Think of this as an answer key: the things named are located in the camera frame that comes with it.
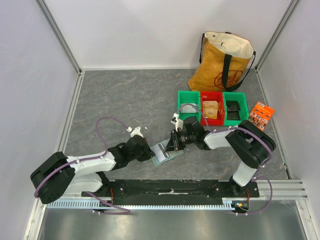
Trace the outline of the light green card holder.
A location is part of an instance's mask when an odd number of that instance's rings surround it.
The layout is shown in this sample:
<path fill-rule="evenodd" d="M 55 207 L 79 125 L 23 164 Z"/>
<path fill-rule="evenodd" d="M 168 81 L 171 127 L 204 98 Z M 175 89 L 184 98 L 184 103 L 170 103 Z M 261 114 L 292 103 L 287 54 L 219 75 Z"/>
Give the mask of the light green card holder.
<path fill-rule="evenodd" d="M 183 150 L 166 151 L 165 147 L 168 143 L 169 143 L 169 139 L 166 139 L 153 145 L 150 148 L 155 154 L 155 156 L 153 156 L 151 160 L 156 167 L 184 153 Z"/>

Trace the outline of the silver credit card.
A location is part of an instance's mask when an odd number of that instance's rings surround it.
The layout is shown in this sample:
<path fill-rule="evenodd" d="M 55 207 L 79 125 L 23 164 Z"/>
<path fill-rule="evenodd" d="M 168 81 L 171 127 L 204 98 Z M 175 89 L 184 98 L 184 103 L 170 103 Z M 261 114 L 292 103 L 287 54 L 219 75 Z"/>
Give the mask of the silver credit card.
<path fill-rule="evenodd" d="M 170 157 L 162 143 L 154 145 L 152 147 L 152 151 L 155 153 L 156 161 L 159 164 L 166 161 Z"/>

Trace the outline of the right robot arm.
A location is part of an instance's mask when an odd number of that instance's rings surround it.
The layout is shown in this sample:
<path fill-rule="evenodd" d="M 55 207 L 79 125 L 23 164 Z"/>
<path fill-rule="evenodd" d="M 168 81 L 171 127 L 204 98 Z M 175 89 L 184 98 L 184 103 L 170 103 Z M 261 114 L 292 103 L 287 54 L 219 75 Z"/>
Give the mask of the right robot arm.
<path fill-rule="evenodd" d="M 229 191 L 235 197 L 247 191 L 257 170 L 268 161 L 276 143 L 249 120 L 243 120 L 236 126 L 221 130 L 205 130 L 196 117 L 185 120 L 173 117 L 176 128 L 171 131 L 170 139 L 165 147 L 167 152 L 182 151 L 186 145 L 194 144 L 200 150 L 214 150 L 231 147 L 241 162 L 230 178 Z"/>

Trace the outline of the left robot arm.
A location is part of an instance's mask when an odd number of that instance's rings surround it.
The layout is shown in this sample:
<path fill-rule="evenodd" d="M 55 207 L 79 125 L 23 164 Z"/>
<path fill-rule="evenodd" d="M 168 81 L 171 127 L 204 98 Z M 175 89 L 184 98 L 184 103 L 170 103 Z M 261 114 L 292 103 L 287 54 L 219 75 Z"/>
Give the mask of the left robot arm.
<path fill-rule="evenodd" d="M 66 156 L 58 151 L 30 175 L 34 196 L 43 204 L 82 192 L 103 197 L 110 192 L 108 180 L 101 176 L 103 173 L 124 168 L 133 160 L 144 162 L 154 156 L 146 138 L 140 135 L 110 147 L 106 152 L 91 155 Z"/>

